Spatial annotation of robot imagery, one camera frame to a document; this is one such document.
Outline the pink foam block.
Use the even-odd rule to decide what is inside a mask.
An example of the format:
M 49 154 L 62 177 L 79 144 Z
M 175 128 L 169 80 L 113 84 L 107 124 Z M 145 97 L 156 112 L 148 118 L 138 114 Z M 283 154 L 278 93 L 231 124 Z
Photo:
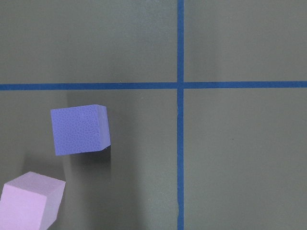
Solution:
M 47 230 L 57 219 L 66 182 L 27 172 L 4 184 L 2 230 Z

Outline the purple foam block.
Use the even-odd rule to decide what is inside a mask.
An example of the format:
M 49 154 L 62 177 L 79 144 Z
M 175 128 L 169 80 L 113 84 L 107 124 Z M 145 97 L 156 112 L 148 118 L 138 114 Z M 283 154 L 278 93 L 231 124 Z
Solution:
M 111 145 L 105 106 L 52 109 L 50 114 L 57 156 L 102 151 Z

